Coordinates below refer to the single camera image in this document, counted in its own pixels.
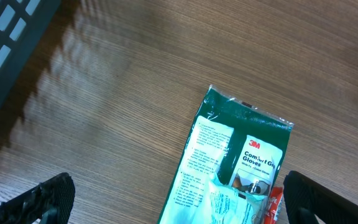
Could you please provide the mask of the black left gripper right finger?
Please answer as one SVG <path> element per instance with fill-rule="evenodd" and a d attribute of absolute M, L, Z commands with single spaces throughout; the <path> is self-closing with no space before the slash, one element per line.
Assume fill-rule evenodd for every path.
<path fill-rule="evenodd" d="M 358 205 L 307 176 L 290 171 L 284 179 L 283 196 L 289 224 L 358 223 Z"/>

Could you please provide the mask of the green 3M gloves packet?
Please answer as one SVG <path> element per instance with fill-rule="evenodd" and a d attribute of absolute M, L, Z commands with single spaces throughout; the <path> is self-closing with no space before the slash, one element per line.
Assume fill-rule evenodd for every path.
<path fill-rule="evenodd" d="M 293 123 L 210 86 L 159 223 L 262 223 Z"/>

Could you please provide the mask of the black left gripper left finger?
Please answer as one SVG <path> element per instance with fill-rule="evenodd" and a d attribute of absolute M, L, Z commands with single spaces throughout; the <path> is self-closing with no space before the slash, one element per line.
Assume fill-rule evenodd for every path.
<path fill-rule="evenodd" d="M 67 224 L 75 198 L 75 185 L 62 172 L 23 194 L 0 204 L 0 224 L 40 223 Z"/>

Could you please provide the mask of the red white tube packet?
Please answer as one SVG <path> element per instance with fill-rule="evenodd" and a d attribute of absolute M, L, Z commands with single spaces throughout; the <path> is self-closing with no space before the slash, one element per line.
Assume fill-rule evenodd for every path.
<path fill-rule="evenodd" d="M 264 224 L 276 224 L 281 211 L 282 198 L 283 187 L 274 187 L 268 200 Z"/>

